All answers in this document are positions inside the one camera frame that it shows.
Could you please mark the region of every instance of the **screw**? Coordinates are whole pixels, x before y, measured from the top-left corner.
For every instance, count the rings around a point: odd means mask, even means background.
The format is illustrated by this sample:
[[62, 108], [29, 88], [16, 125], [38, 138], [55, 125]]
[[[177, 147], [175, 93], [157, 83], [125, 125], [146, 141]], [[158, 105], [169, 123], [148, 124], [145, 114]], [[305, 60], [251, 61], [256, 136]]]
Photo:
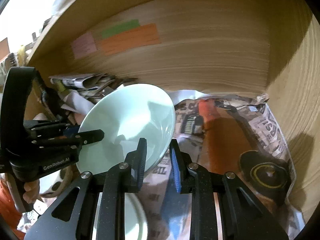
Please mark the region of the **screw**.
[[84, 171], [84, 172], [81, 173], [81, 178], [83, 178], [83, 179], [87, 179], [90, 176], [91, 176], [90, 171]]
[[119, 168], [121, 168], [121, 169], [126, 169], [126, 168], [128, 168], [129, 167], [129, 164], [128, 163], [125, 163], [125, 162], [123, 162], [123, 163], [119, 163]]
[[198, 169], [198, 167], [199, 167], [199, 165], [196, 164], [196, 163], [190, 163], [189, 164], [189, 168], [192, 169], [192, 170], [196, 170], [196, 169]]
[[226, 173], [226, 176], [227, 176], [228, 179], [234, 179], [236, 177], [236, 175], [231, 171], [228, 171]]

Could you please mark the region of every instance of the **orange paper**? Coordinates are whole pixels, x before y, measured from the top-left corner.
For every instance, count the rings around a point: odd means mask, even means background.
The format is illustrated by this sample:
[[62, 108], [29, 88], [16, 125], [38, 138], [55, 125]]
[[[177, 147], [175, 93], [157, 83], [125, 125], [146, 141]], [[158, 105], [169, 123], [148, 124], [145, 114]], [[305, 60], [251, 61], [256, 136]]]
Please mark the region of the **orange paper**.
[[156, 24], [151, 23], [104, 39], [100, 41], [100, 47], [106, 55], [112, 55], [127, 49], [160, 43]]

